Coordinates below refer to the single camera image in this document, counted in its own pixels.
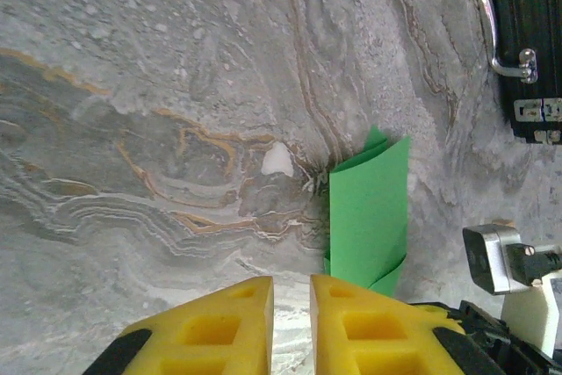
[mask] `marble floor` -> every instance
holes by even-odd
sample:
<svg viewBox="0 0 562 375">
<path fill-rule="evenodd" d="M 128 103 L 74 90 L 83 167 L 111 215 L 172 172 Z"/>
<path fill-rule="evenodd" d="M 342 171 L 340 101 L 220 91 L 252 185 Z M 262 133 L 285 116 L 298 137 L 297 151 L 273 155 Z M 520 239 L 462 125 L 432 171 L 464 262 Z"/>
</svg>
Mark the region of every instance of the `marble floor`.
<svg viewBox="0 0 562 375">
<path fill-rule="evenodd" d="M 0 0 L 0 373 L 81 373 L 125 325 L 262 274 L 273 373 L 313 373 L 328 216 L 303 186 L 372 124 L 413 142 L 399 297 L 497 313 L 461 229 L 562 241 L 562 152 L 504 123 L 476 0 Z"/>
</svg>

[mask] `green paper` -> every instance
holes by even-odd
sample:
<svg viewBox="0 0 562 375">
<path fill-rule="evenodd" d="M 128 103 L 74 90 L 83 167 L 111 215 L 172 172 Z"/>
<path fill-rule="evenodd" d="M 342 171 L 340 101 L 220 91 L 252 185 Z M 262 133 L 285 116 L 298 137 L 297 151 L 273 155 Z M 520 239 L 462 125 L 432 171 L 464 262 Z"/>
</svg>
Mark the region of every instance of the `green paper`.
<svg viewBox="0 0 562 375">
<path fill-rule="evenodd" d="M 365 151 L 330 173 L 326 272 L 392 296 L 407 249 L 409 138 L 386 148 L 373 127 Z"/>
</svg>

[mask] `metal handle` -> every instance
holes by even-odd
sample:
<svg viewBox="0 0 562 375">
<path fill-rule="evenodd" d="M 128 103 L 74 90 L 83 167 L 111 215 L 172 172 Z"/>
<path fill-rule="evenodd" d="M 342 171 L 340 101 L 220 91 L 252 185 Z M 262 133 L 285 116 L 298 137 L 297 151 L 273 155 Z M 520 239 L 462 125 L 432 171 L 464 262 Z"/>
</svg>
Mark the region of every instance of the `metal handle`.
<svg viewBox="0 0 562 375">
<path fill-rule="evenodd" d="M 488 61 L 493 70 L 502 76 L 520 78 L 524 83 L 535 83 L 538 79 L 537 55 L 530 48 L 524 48 L 519 53 L 519 67 L 507 67 L 501 64 L 497 56 L 498 26 L 495 22 L 495 12 L 492 0 L 479 0 L 482 27 Z"/>
</svg>

